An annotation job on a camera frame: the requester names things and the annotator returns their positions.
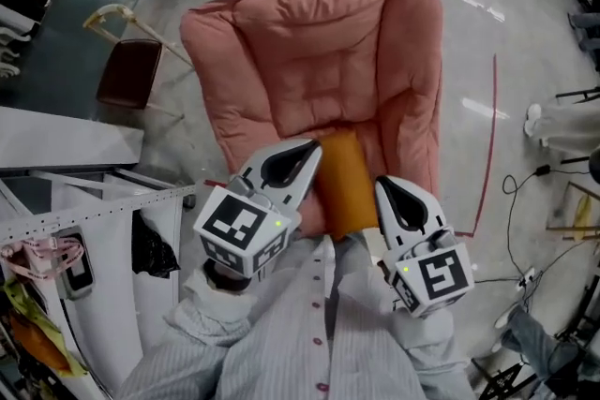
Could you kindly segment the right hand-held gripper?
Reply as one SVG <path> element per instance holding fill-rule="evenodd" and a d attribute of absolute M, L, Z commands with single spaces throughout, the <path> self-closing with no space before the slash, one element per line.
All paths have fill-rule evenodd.
<path fill-rule="evenodd" d="M 403 178 L 375 181 L 380 231 L 389 251 L 382 257 L 384 279 L 408 313 L 424 317 L 449 306 L 474 288 L 466 245 L 447 226 L 437 198 Z"/>

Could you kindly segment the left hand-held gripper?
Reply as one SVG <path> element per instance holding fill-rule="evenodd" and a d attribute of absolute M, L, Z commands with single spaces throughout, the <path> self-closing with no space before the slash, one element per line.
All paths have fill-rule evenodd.
<path fill-rule="evenodd" d="M 319 141 L 292 139 L 257 150 L 227 186 L 215 186 L 193 230 L 206 256 L 250 279 L 289 245 L 298 208 L 321 163 Z"/>

